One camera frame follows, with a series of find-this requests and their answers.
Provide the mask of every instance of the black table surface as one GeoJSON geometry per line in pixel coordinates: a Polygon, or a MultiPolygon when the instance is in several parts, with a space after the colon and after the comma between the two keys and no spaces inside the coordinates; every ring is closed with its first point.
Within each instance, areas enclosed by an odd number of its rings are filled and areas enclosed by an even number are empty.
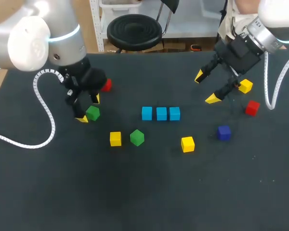
{"type": "MultiPolygon", "coordinates": [[[[219,67],[194,82],[212,55],[90,55],[113,89],[101,93],[101,117],[89,124],[73,118],[56,77],[42,77],[56,135],[38,150],[0,141],[0,231],[289,231],[289,72],[273,111],[263,62],[246,74],[250,93],[208,105],[227,80],[219,67]],[[243,112],[249,100],[261,103],[256,117],[243,112]],[[142,106],[179,106],[181,121],[142,121],[142,106]],[[231,141],[216,139],[220,125],[230,126],[231,141]],[[145,134],[139,147],[129,141],[135,129],[145,134]],[[110,147],[111,131],[122,132],[122,147],[110,147]],[[192,154],[181,149],[187,136],[192,154]]],[[[288,58],[270,57],[271,95],[288,58]]],[[[51,129],[33,77],[10,71],[0,89],[0,134],[25,144],[45,141],[51,129]]],[[[82,102],[89,107],[87,95],[82,102]]]]}

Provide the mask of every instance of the person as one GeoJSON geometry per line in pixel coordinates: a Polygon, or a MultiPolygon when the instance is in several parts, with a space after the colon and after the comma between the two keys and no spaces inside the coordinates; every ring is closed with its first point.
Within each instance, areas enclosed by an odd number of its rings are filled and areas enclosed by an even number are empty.
{"type": "Polygon", "coordinates": [[[219,34],[222,39],[235,39],[248,34],[247,26],[258,16],[260,0],[228,0],[227,15],[222,21],[219,34]]]}

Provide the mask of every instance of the red cube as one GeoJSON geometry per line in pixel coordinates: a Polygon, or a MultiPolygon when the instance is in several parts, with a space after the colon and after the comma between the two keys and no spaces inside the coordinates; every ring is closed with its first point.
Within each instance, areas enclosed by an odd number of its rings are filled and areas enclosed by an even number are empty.
{"type": "Polygon", "coordinates": [[[103,88],[101,89],[101,91],[110,91],[111,87],[112,87],[111,79],[108,79],[105,86],[103,86],[103,88]]]}
{"type": "Polygon", "coordinates": [[[252,115],[252,116],[256,116],[257,112],[258,112],[258,109],[260,107],[260,103],[257,103],[253,100],[251,100],[249,102],[249,104],[247,105],[247,108],[246,108],[246,111],[245,113],[248,114],[248,115],[252,115]]]}

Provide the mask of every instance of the white shirt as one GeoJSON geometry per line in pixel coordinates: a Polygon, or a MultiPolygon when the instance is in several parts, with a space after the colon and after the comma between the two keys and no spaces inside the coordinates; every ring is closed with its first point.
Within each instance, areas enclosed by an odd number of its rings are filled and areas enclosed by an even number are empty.
{"type": "Polygon", "coordinates": [[[228,36],[235,39],[236,35],[245,36],[248,34],[247,26],[250,24],[258,14],[240,14],[235,0],[229,0],[227,5],[227,15],[221,23],[218,30],[222,39],[228,36]]]}

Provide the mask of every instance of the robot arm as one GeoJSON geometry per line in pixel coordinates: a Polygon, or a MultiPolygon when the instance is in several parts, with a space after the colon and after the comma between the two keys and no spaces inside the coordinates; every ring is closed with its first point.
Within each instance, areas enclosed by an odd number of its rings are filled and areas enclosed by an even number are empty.
{"type": "Polygon", "coordinates": [[[0,24],[0,68],[36,71],[45,57],[57,66],[86,56],[80,26],[70,0],[26,0],[0,24]]]}
{"type": "Polygon", "coordinates": [[[0,69],[36,71],[47,59],[58,66],[68,89],[66,102],[75,118],[87,122],[78,96],[87,91],[97,103],[106,83],[100,69],[91,68],[71,0],[25,0],[0,24],[0,69]]]}
{"type": "Polygon", "coordinates": [[[282,4],[280,0],[261,0],[259,17],[247,29],[249,34],[245,37],[237,36],[229,43],[220,40],[215,45],[213,59],[199,71],[196,83],[201,83],[219,64],[231,76],[225,86],[206,100],[207,103],[220,102],[239,87],[238,78],[253,68],[263,53],[275,53],[283,45],[289,50],[289,0],[282,4]]]}

